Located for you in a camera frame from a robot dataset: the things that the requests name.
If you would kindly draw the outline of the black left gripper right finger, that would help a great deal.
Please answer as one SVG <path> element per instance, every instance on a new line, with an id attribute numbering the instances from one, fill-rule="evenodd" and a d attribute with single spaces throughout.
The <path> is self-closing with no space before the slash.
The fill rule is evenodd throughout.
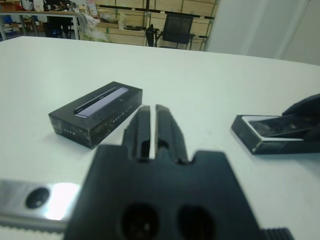
<path id="1" fill-rule="evenodd" d="M 169 108 L 157 104 L 155 124 L 155 157 L 166 151 L 168 159 L 180 165 L 189 163 L 184 135 Z"/>

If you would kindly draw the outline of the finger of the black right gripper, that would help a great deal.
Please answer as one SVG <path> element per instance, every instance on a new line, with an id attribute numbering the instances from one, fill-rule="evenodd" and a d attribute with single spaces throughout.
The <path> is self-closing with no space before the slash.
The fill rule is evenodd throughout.
<path id="1" fill-rule="evenodd" d="M 311 130 L 303 135 L 303 140 L 306 143 L 319 143 L 320 142 L 320 125 L 316 125 Z"/>
<path id="2" fill-rule="evenodd" d="M 320 94 L 306 97 L 286 109 L 282 116 L 318 116 L 320 114 Z"/>

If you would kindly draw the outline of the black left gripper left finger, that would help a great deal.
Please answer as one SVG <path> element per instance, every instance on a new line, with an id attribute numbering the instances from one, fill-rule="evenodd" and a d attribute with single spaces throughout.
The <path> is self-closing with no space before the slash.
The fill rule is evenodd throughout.
<path id="1" fill-rule="evenodd" d="M 140 107 L 124 131 L 122 145 L 132 160 L 148 159 L 151 145 L 151 111 Z"/>

